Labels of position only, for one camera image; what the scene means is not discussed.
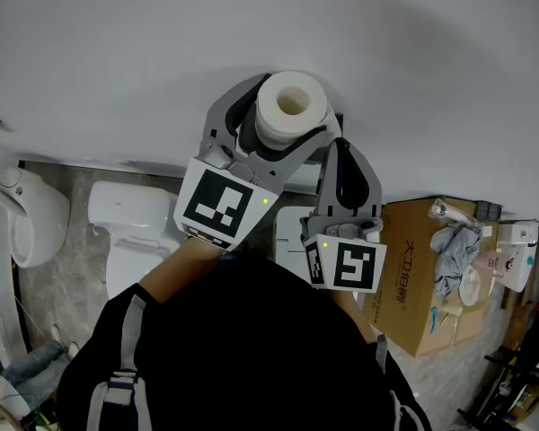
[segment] gray cloth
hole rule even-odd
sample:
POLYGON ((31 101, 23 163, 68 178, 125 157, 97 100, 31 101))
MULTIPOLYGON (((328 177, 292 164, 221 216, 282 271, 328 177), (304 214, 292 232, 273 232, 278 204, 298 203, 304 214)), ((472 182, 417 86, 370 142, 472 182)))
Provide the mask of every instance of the gray cloth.
POLYGON ((57 342, 49 342, 31 351, 25 358, 7 367, 2 376, 10 382, 34 410, 57 389, 70 358, 57 342))
POLYGON ((461 276, 479 254, 482 229, 461 224, 448 225, 431 238, 431 249, 439 252, 435 263, 435 293, 445 300, 461 284, 461 276))

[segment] shoe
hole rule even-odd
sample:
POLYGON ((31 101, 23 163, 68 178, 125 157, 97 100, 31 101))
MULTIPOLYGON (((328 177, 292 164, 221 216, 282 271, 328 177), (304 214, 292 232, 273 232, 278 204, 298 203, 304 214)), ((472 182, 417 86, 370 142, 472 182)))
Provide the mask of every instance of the shoe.
POLYGON ((80 351, 78 344, 74 341, 70 343, 70 347, 68 348, 68 355, 70 356, 70 359, 74 359, 75 355, 78 354, 78 351, 80 351))
POLYGON ((50 333, 52 334, 52 339, 62 345, 62 334, 56 324, 50 325, 50 333))

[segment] marble floor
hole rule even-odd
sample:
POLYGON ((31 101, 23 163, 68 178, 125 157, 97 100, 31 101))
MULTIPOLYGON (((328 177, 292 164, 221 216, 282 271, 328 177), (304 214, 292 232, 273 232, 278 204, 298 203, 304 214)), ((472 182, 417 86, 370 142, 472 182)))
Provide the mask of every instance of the marble floor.
MULTIPOLYGON (((108 300, 105 277, 110 238, 105 230, 88 223, 88 198, 97 180, 133 183, 178 193, 180 179, 154 177, 127 172, 111 172, 62 166, 50 163, 26 163, 25 168, 38 173, 43 180, 70 199, 70 222, 66 242, 50 262, 20 270, 22 304, 27 312, 26 325, 31 344, 38 347, 49 337, 49 325, 60 327, 66 343, 83 345, 108 300)), ((311 206, 315 198, 285 193, 256 227, 249 245, 270 256, 273 218, 283 206, 311 206)), ((508 326, 509 313, 499 304, 503 289, 494 289, 484 330, 480 336, 462 346, 434 356, 413 359, 391 343, 390 350, 418 396, 436 431, 459 429, 456 410, 467 408, 488 367, 483 359, 501 344, 508 326)))

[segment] person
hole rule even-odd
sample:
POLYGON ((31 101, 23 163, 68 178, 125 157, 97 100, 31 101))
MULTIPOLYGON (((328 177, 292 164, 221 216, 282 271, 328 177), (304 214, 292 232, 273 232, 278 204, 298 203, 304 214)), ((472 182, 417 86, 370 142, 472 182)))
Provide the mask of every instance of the person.
POLYGON ((21 431, 21 420, 56 390, 62 373, 77 354, 75 342, 66 352, 56 325, 51 326, 51 332, 53 340, 0 374, 0 431, 21 431))
POLYGON ((152 429, 430 430, 391 356, 376 360, 381 345, 351 293, 313 289, 255 253, 222 253, 191 237, 106 303, 60 381, 65 431, 87 429, 93 390, 120 369, 134 296, 146 303, 134 361, 152 429))

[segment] white toilet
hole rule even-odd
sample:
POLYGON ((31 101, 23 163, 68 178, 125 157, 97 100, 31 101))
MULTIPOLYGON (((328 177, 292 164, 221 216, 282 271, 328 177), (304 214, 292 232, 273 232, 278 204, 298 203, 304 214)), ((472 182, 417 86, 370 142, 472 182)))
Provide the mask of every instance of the white toilet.
POLYGON ((163 189, 98 181, 88 203, 91 224, 110 233, 106 287, 110 298, 139 282, 185 239, 173 221, 178 197, 163 189))
POLYGON ((0 177, 0 204, 8 211, 8 241, 21 268, 53 259, 66 239, 70 202, 38 174, 8 168, 0 177))

